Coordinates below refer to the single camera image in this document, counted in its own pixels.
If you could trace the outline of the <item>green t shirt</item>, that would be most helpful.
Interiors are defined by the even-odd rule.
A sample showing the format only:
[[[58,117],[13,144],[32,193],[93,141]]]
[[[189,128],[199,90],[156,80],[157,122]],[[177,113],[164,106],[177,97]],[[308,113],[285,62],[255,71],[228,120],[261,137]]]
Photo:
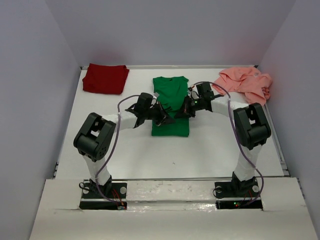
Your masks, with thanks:
[[[188,79],[184,76],[155,77],[153,78],[153,91],[159,94],[157,100],[170,117],[174,117],[183,105],[188,94]],[[184,137],[190,133],[189,119],[178,118],[174,123],[157,126],[152,123],[151,135],[153,137]]]

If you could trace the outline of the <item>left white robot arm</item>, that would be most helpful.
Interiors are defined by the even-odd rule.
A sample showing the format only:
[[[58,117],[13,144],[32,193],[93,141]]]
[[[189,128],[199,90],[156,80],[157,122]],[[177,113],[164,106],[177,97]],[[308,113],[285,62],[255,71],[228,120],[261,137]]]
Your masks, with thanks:
[[[101,116],[90,113],[73,140],[73,146],[89,170],[89,190],[106,200],[112,189],[112,176],[107,164],[116,149],[120,131],[138,128],[149,120],[157,126],[176,122],[157,100],[157,94],[142,92],[137,95],[136,103],[121,111],[121,103],[131,98],[129,96],[117,104],[117,114]]]

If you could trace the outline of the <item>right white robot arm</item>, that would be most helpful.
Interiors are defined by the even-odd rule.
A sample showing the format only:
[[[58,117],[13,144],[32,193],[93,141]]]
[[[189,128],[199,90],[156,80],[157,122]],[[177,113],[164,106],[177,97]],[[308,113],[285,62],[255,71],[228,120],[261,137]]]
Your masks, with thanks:
[[[197,111],[206,110],[229,118],[239,148],[237,165],[230,181],[215,183],[213,194],[217,199],[246,198],[257,200],[264,189],[265,181],[258,183],[256,176],[263,177],[257,168],[262,146],[271,137],[271,128],[260,103],[240,103],[231,100],[226,89],[224,94],[215,94],[216,83],[202,81],[193,84],[175,114],[175,119],[194,118]]]

